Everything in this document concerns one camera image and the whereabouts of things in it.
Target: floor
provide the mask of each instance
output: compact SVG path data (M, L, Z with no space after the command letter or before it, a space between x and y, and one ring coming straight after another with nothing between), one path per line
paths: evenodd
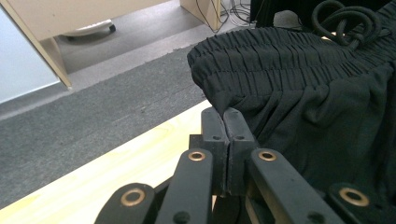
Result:
M178 0L115 18L113 23L117 27L113 34L103 31L71 42L64 36L56 37L73 87L67 89L60 83L1 104L0 121L86 90L101 81L214 35L209 27L180 7ZM276 15L275 25L295 27L299 24L295 14L286 12ZM227 32L236 26L231 20L227 20L219 32ZM37 181L35 189L44 183L45 181ZM23 195L26 194L15 192L15 195L8 198L8 202Z

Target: carpeted floor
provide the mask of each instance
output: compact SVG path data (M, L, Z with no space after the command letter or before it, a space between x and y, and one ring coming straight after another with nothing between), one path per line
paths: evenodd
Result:
M0 121L0 208L202 102L190 49Z

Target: gray floor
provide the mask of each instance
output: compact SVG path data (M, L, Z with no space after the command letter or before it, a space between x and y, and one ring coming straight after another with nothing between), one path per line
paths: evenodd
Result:
M104 94L104 92L111 94L111 88L116 87L108 87L103 81L147 62L154 62L155 59L174 50L184 49L214 35L207 26L181 8L177 0L116 18L113 22L117 27L117 32L113 34L103 31L95 35L78 38L73 42L69 42L62 36L56 38L64 57L66 69L69 72L69 78L73 83L72 89L67 89L64 85L58 84L0 105L0 122L3 124L18 122L17 128L12 129L12 133L4 132L5 136L0 136L0 138L8 138L9 141L13 141L15 147L14 151L6 154L10 155L9 158L7 156L0 158L4 161L2 162L4 175L0 177L2 180L0 186L8 189L4 189L2 192L0 208L17 201L35 189L47 185L50 181L71 172L80 165L95 159L97 156L204 100L200 90L193 86L191 80L182 83L184 86L177 84L178 89L174 90L166 89L167 86L175 86L174 79L169 80L173 82L169 85L161 83L162 90L167 91L164 94L145 90L145 86L150 87L150 90L155 90L155 86L159 84L151 81L153 78L137 76L135 80L138 83L133 83L137 86L128 94L138 96L135 97L138 99L134 99L136 100L134 106L125 107L124 110L130 111L130 114L123 117L122 120L112 121L109 130L104 130L99 125L100 123L97 124L96 130L84 129L84 122L92 121L90 117L86 117L85 120L75 120L74 117L61 117L62 119L60 119L55 116L53 117L57 120L46 120L46 122L49 125L52 123L52 126L64 127L56 129L64 135L63 138L57 137L59 133L51 135L51 131L39 130L43 128L39 122L36 122L41 119L40 114L36 113L33 121L30 117L31 113L28 112L35 110L35 112L38 111L42 114L57 115L59 111L62 111L64 104L80 106L77 101L82 101L84 91L92 91L90 87L94 85L103 88L103 91L99 91L97 94ZM293 27L298 23L295 20L295 15L288 14L287 16L277 16L276 25ZM235 25L227 21L220 32L226 32L233 28L235 28ZM155 62L156 66L160 66L154 69L156 71L162 70L161 66L166 67L166 64L161 65L159 62ZM56 102L54 104L56 106L50 107L51 111L43 111L45 105L54 102ZM85 107L90 108L89 106L92 106L92 108L95 108L99 104L101 104L100 101ZM76 124L78 129L67 122ZM109 133L114 130L122 130L122 132ZM35 142L32 145L40 148L31 148L29 151L22 152L26 155L21 159L17 147L22 144L29 145L28 142L23 142L23 137L28 135L28 131L30 133L36 132L34 133ZM71 134L78 132L86 134L86 137L74 141L74 138L68 136L68 134L72 136ZM107 141L105 146L103 144L98 146L99 140ZM59 148L65 141L70 144ZM85 152L81 154L81 150L76 152L72 150L72 148L87 149L90 147L100 147L100 150L87 154ZM20 178L21 181L15 181L15 178Z

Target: drawstring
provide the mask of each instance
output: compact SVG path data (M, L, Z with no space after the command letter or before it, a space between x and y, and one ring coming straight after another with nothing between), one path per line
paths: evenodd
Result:
M322 23L319 23L318 14L325 7L333 7L336 10ZM347 19L350 18L358 19L363 23L364 30L362 34L344 35ZM336 22L338 22L336 34L333 35L326 28ZM379 36L387 34L387 31L382 30L380 19L371 9L366 7L345 7L334 0L324 1L315 7L312 13L312 23L316 34L326 36L339 45L349 46L352 49L368 44Z

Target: wooden table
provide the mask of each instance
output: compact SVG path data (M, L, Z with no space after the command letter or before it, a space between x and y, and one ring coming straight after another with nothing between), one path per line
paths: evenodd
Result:
M129 183L156 187L173 175L210 106L204 101L0 210L0 223L93 223L116 189Z

